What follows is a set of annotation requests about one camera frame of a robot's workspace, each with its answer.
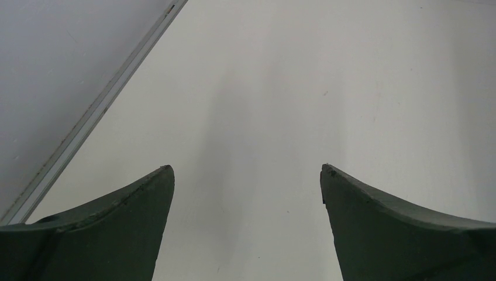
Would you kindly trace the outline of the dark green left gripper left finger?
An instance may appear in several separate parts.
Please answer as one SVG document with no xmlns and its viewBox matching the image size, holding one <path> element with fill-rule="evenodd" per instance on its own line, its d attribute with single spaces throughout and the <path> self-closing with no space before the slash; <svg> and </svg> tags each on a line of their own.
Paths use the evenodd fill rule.
<svg viewBox="0 0 496 281">
<path fill-rule="evenodd" d="M 78 207 L 1 227 L 1 279 L 151 280 L 174 182 L 162 166 Z"/>
</svg>

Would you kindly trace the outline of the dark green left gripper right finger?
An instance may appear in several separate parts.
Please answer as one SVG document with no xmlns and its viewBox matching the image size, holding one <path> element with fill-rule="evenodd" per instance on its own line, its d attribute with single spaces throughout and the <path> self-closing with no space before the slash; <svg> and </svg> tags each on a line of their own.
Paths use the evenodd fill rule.
<svg viewBox="0 0 496 281">
<path fill-rule="evenodd" d="M 320 173 L 344 280 L 494 280 L 495 224 L 410 203 L 324 164 Z"/>
</svg>

